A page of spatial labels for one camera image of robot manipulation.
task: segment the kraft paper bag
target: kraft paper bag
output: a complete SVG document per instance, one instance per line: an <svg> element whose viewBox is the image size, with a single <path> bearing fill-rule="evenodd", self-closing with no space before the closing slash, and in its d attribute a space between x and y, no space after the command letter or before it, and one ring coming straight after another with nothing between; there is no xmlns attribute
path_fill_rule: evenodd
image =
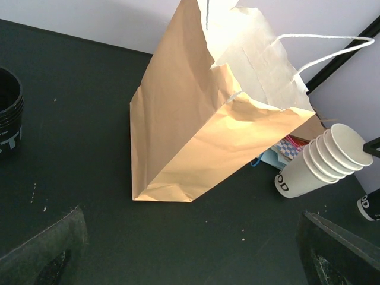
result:
<svg viewBox="0 0 380 285"><path fill-rule="evenodd" d="M315 114L279 37L236 3L182 0L169 23L130 105L133 200L191 202Z"/></svg>

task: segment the black cup stack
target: black cup stack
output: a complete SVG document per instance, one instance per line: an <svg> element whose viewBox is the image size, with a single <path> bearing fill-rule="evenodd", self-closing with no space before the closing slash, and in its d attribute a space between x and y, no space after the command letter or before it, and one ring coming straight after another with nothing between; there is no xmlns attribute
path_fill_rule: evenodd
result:
<svg viewBox="0 0 380 285"><path fill-rule="evenodd" d="M21 144L23 92L17 77L0 68L0 159L15 153Z"/></svg>

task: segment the black cup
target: black cup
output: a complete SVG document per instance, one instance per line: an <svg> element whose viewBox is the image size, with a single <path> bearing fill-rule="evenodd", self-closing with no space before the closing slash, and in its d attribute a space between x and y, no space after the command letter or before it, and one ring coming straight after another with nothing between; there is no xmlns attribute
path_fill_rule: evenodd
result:
<svg viewBox="0 0 380 285"><path fill-rule="evenodd" d="M369 221L380 221L380 189L357 200L360 213Z"/></svg>
<svg viewBox="0 0 380 285"><path fill-rule="evenodd" d="M23 109L20 81L5 68L0 68L0 159L15 153L20 147Z"/></svg>

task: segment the dark table surface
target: dark table surface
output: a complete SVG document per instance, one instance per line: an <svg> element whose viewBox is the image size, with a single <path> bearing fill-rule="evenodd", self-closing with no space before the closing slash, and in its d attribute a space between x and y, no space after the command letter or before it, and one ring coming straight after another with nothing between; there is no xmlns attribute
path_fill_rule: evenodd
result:
<svg viewBox="0 0 380 285"><path fill-rule="evenodd" d="M89 242L77 284L304 285L295 233L306 209L380 245L354 176L285 199L261 163L190 204L132 201L128 109L149 60L0 21L0 66L25 98L23 146L0 161L0 256L77 205Z"/></svg>

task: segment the white paper cup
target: white paper cup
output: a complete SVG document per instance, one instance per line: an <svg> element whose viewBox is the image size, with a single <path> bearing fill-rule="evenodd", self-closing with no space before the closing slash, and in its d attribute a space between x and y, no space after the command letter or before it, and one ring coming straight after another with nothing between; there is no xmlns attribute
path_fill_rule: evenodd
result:
<svg viewBox="0 0 380 285"><path fill-rule="evenodd" d="M319 170L312 165L308 151L308 146L306 146L304 150L275 177L275 187L282 196L294 198L325 185L338 182L339 179L324 179L319 174L316 174Z"/></svg>
<svg viewBox="0 0 380 285"><path fill-rule="evenodd" d="M309 152L310 152L310 157L311 157L313 164L325 176L328 176L329 178L333 178L333 179L342 179L342 178L346 177L345 174L342 174L340 172L335 171L334 169L329 167L329 165L326 162L324 162L321 154L318 151L318 146L316 144L316 140L312 140L309 143Z"/></svg>
<svg viewBox="0 0 380 285"><path fill-rule="evenodd" d="M363 151L365 140L349 126L335 123L327 135L332 136L340 153L352 163L364 167L373 163L373 157Z"/></svg>
<svg viewBox="0 0 380 285"><path fill-rule="evenodd" d="M340 163L338 163L335 158L331 155L331 153L328 151L325 145L324 136L319 135L316 138L316 146L317 150L319 151L323 161L329 165L332 169L334 169L338 173L342 173L344 175L351 175L354 173L354 170L348 169L344 166L342 166Z"/></svg>
<svg viewBox="0 0 380 285"><path fill-rule="evenodd" d="M345 168L348 168L354 171L359 171L363 169L363 166L352 162L340 151L335 141L333 140L331 129L326 130L323 133L323 137L324 137L326 148L328 149L329 153L335 158L335 160L338 163L340 163Z"/></svg>

